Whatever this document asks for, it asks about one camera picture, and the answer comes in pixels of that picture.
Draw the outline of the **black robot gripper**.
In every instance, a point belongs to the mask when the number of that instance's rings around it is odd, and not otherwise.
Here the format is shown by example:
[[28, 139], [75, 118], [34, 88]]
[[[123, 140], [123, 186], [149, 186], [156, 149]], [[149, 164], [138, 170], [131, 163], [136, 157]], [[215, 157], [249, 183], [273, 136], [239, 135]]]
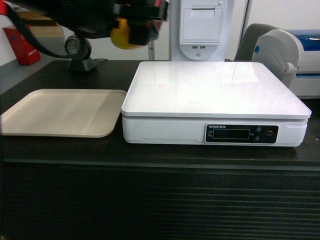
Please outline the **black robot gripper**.
[[130, 45], [145, 46], [158, 38], [167, 20], [166, 0], [59, 0], [53, 18], [86, 39], [125, 34]]

